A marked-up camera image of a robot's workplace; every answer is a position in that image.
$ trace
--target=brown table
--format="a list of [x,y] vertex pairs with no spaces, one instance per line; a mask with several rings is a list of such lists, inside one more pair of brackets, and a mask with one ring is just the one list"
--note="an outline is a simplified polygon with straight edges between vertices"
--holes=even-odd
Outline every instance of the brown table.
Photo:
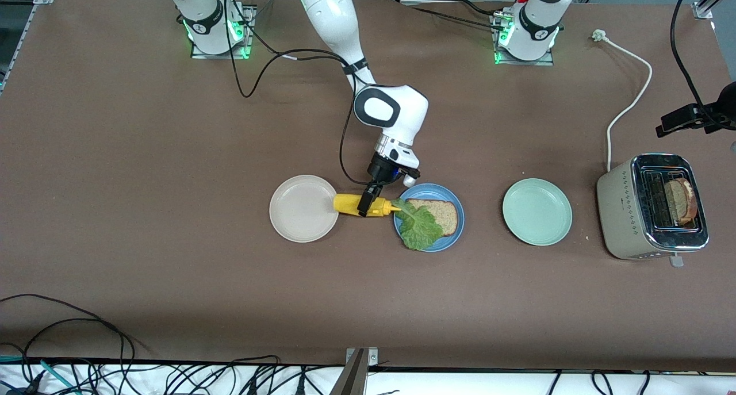
[[[455,246],[408,251],[388,218],[341,217],[310,244],[274,232],[268,203],[287,178],[361,190],[337,161],[350,89],[335,62],[279,60],[241,99],[229,60],[189,59],[170,0],[56,0],[37,12],[0,97],[2,294],[95,311],[144,343],[144,358],[339,363],[346,347],[377,346],[403,366],[736,368],[736,135],[656,138],[660,115],[692,99],[669,50],[672,7],[573,5],[555,67],[535,68],[494,65],[482,28],[355,4],[375,77],[429,98],[415,152],[421,181],[465,206]],[[433,8],[481,20],[460,4]],[[714,101],[726,65],[710,23],[682,13],[681,55]],[[594,186],[605,128],[646,69],[592,43],[596,28],[654,66],[614,129],[615,164],[667,151],[696,172],[711,242],[684,269],[604,249]],[[324,48],[297,0],[276,0],[258,29],[276,49]],[[256,45],[237,63],[246,90],[268,57]],[[348,130],[357,177],[377,136]],[[501,218],[505,190],[528,177],[570,198],[573,227],[557,245],[521,243]],[[73,316],[29,300],[0,310],[0,335],[19,343]],[[116,345],[100,327],[68,325],[30,355],[115,358]]]

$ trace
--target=plate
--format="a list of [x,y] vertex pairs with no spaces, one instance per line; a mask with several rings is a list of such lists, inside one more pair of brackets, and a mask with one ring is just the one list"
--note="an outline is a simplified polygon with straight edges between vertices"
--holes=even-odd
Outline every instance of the plate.
[[[458,200],[457,196],[455,196],[452,191],[442,185],[437,185],[436,183],[420,183],[419,185],[414,185],[412,188],[404,191],[400,198],[402,200],[408,200],[410,198],[415,198],[417,200],[441,200],[450,201],[455,204],[455,209],[457,209],[458,212],[458,228],[455,230],[455,233],[449,237],[440,237],[433,245],[422,251],[426,251],[428,253],[442,251],[452,244],[455,244],[455,241],[460,238],[462,228],[465,227],[465,212],[462,209],[460,200]],[[394,227],[396,228],[397,233],[399,232],[401,223],[402,220],[400,220],[399,217],[396,216],[396,213],[394,213]]]
[[326,235],[337,222],[332,201],[336,192],[328,181],[298,175],[282,183],[271,197],[271,224],[281,237],[309,243]]
[[570,232],[573,209],[556,185],[529,178],[508,189],[504,197],[504,219],[508,229],[523,242],[551,246]]

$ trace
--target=toaster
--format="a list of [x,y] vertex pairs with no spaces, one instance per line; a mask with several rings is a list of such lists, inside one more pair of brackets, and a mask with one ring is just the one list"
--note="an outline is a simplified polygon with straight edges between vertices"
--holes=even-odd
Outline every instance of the toaster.
[[[685,178],[692,185],[697,215],[680,225],[673,220],[665,183]],[[706,246],[708,228],[691,165],[672,154],[641,154],[597,181],[600,225],[605,247],[620,259],[669,256],[681,267],[681,253]]]

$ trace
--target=light green plate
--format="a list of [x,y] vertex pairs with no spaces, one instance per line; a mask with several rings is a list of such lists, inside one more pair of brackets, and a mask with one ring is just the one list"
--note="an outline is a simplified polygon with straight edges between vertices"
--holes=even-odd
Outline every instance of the light green plate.
[[551,246],[565,238],[573,225],[573,208],[565,193],[543,179],[523,179],[504,197],[508,229],[534,246]]

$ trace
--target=lettuce leaf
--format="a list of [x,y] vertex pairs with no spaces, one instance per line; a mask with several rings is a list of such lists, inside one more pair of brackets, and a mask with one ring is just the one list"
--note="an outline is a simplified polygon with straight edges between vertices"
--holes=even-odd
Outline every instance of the lettuce leaf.
[[401,209],[395,214],[402,221],[399,235],[407,248],[421,251],[429,248],[442,237],[442,227],[426,206],[417,209],[400,198],[391,201],[391,204]]

